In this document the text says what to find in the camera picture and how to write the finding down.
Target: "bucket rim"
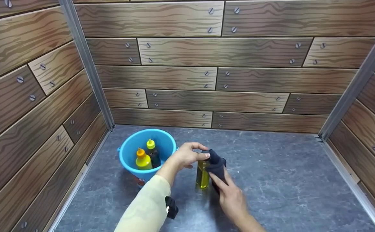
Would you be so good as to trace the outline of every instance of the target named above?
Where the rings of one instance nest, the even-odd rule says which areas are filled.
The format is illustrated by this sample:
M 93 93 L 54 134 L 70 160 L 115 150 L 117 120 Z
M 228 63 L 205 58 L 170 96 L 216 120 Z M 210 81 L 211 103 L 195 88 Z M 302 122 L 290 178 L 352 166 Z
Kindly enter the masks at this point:
M 163 134 L 167 135 L 169 138 L 171 138 L 171 141 L 172 141 L 172 145 L 173 145 L 173 152 L 172 154 L 177 150 L 177 146 L 176 146 L 176 141 L 174 140 L 173 136 L 171 134 L 169 134 L 168 132 L 164 131 L 164 130 L 161 130 L 161 129 L 154 129 L 154 128 L 150 128 L 150 129 L 144 129 L 144 130 L 140 130 L 140 131 L 137 131 L 136 133 L 133 133 L 132 135 L 130 135 L 129 137 L 126 138 L 126 140 L 123 142 L 123 144 L 121 144 L 121 147 L 124 147 L 127 142 L 134 136 L 138 135 L 138 134 L 141 134 L 142 132 L 146 132 L 146 131 L 155 131 L 155 132 L 162 132 Z M 149 169 L 149 170 L 139 170 L 139 169 L 134 169 L 132 167 L 130 167 L 126 162 L 124 162 L 124 159 L 123 159 L 123 154 L 122 154 L 122 149 L 121 147 L 118 147 L 117 148 L 117 151 L 118 151 L 118 158 L 120 160 L 120 163 L 121 165 L 123 165 L 123 167 L 128 170 L 129 172 L 132 172 L 132 173 L 137 173 L 137 174 L 149 174 L 149 173 L 155 173 L 157 172 L 162 165 L 160 165 L 159 167 L 156 167 L 154 169 Z

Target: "blue bucket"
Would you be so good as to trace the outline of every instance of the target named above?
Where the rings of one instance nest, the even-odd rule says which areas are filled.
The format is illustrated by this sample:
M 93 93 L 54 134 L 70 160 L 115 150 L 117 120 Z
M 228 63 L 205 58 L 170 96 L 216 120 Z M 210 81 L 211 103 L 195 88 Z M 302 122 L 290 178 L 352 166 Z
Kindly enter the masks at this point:
M 160 160 L 163 164 L 177 149 L 176 141 L 167 132 L 159 129 L 146 129 L 136 132 L 128 137 L 121 147 L 117 148 L 118 158 L 123 167 L 135 176 L 135 181 L 142 187 L 149 181 L 155 173 L 161 168 L 161 165 L 155 169 L 139 170 L 136 166 L 136 151 L 140 147 L 147 151 L 146 142 L 152 139 L 160 154 Z

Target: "yellow bottle cap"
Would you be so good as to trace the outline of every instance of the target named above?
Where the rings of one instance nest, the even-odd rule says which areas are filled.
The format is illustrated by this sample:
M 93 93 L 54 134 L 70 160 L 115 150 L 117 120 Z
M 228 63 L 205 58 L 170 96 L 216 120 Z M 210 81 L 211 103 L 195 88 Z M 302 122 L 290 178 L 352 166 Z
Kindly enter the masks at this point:
M 136 155 L 138 158 L 143 158 L 146 155 L 146 152 L 139 147 L 139 149 L 136 152 Z
M 156 144 L 152 139 L 149 139 L 149 141 L 147 141 L 146 145 L 147 145 L 148 149 L 153 149 L 153 148 L 156 147 Z

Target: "screw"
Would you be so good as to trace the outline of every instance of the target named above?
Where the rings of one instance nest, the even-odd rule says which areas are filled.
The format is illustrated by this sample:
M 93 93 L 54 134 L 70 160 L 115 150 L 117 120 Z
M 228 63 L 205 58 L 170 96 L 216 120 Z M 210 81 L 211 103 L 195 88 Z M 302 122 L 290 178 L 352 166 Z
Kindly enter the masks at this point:
M 18 76 L 17 77 L 17 82 L 18 83 L 23 83 L 24 82 L 24 78 L 22 76 Z

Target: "bottle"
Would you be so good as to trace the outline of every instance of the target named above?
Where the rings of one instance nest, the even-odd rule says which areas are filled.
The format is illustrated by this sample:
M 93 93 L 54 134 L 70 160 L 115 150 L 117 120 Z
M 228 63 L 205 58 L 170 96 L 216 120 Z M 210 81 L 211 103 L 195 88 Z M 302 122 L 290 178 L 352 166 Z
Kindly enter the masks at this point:
M 149 139 L 146 143 L 147 145 L 147 154 L 152 160 L 152 167 L 156 168 L 161 165 L 159 151 L 157 150 L 156 144 L 152 139 Z
M 197 175 L 196 175 L 196 185 L 205 189 L 209 186 L 209 173 L 206 171 L 206 167 L 210 165 L 209 159 L 197 161 Z
M 152 169 L 152 161 L 150 157 L 146 155 L 146 152 L 139 147 L 136 152 L 136 166 L 139 170 L 149 170 Z

